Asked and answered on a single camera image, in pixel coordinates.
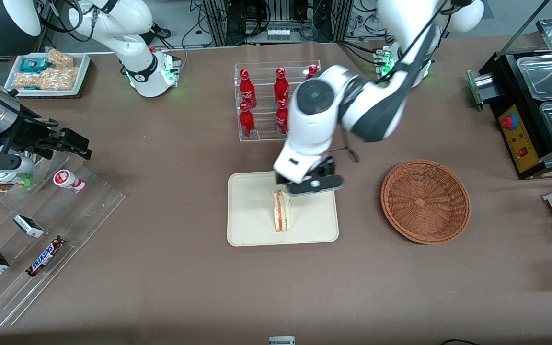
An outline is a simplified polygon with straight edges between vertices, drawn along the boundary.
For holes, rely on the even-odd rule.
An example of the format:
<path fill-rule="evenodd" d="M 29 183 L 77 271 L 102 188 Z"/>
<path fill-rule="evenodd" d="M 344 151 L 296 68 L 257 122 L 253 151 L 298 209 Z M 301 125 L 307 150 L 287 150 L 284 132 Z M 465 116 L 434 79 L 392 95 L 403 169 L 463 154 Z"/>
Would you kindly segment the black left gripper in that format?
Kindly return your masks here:
<path fill-rule="evenodd" d="M 304 181 L 337 182 L 335 157 L 326 157 L 326 159 L 306 174 Z M 276 184 L 287 185 L 289 184 L 289 179 L 276 173 Z"/>

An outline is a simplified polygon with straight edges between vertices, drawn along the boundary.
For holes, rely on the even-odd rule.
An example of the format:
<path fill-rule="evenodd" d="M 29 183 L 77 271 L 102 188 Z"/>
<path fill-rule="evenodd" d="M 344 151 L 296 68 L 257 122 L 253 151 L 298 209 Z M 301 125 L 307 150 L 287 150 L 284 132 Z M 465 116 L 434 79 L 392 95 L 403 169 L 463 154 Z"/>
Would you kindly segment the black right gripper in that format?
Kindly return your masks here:
<path fill-rule="evenodd" d="M 67 151 L 84 160 L 90 160 L 92 157 L 90 149 L 77 148 L 88 147 L 89 140 L 72 129 L 64 127 L 61 129 L 61 142 L 59 142 L 60 133 L 54 130 L 58 126 L 59 122 L 53 119 L 38 118 L 31 122 L 18 118 L 7 130 L 0 133 L 0 154 L 28 151 L 46 156 L 46 150 L 54 150 Z"/>

